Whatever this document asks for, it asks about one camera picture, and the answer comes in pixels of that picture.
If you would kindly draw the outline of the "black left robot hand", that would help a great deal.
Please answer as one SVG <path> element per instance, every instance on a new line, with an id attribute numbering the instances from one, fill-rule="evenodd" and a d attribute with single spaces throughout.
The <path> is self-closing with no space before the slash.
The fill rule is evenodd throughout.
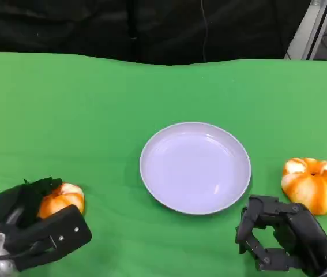
<path id="1" fill-rule="evenodd" d="M 60 178 L 44 178 L 34 182 L 24 180 L 0 193 L 0 232 L 25 229 L 40 221 L 38 215 L 43 199 L 60 185 Z"/>

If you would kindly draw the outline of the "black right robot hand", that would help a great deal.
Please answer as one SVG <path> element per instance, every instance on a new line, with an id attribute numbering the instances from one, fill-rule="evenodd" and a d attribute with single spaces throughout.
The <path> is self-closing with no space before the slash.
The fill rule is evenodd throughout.
<path id="1" fill-rule="evenodd" d="M 273 227 L 279 248 L 265 248 L 254 229 Z M 236 227 L 239 253 L 249 252 L 259 271 L 302 270 L 307 276 L 327 271 L 327 235 L 301 203 L 282 203 L 276 197 L 251 195 Z"/>

